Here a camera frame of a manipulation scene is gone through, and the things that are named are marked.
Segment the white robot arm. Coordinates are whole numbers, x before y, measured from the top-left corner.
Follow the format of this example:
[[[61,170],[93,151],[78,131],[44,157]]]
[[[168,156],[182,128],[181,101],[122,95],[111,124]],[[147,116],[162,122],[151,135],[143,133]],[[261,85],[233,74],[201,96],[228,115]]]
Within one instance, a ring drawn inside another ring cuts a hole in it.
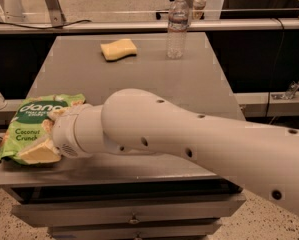
[[[54,111],[51,151],[186,159],[299,216],[299,130],[193,113],[140,89]]]

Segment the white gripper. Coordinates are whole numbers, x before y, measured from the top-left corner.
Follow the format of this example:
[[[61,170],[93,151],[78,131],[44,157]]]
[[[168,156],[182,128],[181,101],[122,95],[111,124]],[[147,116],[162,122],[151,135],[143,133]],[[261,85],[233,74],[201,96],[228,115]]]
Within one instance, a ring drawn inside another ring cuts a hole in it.
[[[51,138],[39,138],[18,153],[18,157],[26,164],[47,164],[61,160],[61,155],[67,158],[88,158],[78,144],[75,134],[75,123],[82,111],[89,108],[88,104],[72,107],[53,108],[47,116],[55,121]]]

